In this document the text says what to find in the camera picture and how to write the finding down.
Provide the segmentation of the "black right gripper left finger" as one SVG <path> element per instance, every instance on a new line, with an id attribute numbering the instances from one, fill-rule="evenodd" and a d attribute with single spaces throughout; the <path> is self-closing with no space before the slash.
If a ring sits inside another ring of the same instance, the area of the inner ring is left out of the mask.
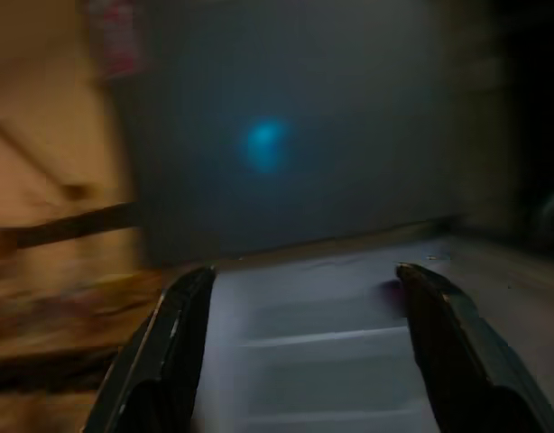
<path id="1" fill-rule="evenodd" d="M 212 267 L 180 276 L 119 351 L 85 432 L 190 432 L 203 363 Z"/>

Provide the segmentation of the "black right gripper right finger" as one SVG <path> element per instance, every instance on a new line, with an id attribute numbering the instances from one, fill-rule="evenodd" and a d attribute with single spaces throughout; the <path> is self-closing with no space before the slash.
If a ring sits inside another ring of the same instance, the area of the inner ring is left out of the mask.
<path id="1" fill-rule="evenodd" d="M 548 399 L 476 304 L 450 280 L 417 264 L 399 264 L 396 275 L 440 431 L 550 432 Z"/>

